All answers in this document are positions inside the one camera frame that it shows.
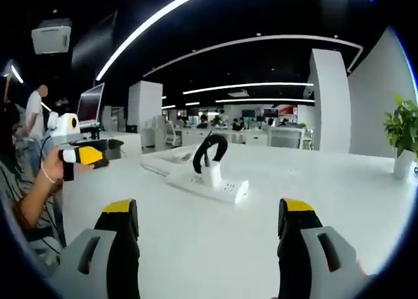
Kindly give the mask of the person's left hand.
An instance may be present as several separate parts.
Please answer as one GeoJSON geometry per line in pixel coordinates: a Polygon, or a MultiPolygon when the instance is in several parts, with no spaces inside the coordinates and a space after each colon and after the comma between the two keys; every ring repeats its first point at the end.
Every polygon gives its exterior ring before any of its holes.
{"type": "Polygon", "coordinates": [[[64,168],[59,158],[58,147],[50,150],[49,154],[41,162],[37,182],[43,186],[61,185],[63,183],[64,168]]]}

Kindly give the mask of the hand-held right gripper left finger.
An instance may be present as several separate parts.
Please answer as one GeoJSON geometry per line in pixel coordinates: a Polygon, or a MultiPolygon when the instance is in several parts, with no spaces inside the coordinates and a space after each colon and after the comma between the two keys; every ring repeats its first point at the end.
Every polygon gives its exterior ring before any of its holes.
{"type": "Polygon", "coordinates": [[[63,298],[139,298],[137,203],[106,206],[95,226],[62,252],[58,289],[63,298]]]}

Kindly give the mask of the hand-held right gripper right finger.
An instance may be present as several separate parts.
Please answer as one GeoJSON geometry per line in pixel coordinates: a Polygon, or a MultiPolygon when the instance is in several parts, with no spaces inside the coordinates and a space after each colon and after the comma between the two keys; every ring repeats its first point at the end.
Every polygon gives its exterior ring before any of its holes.
{"type": "Polygon", "coordinates": [[[355,298],[366,286],[355,248],[306,202],[282,198],[279,298],[355,298]]]}

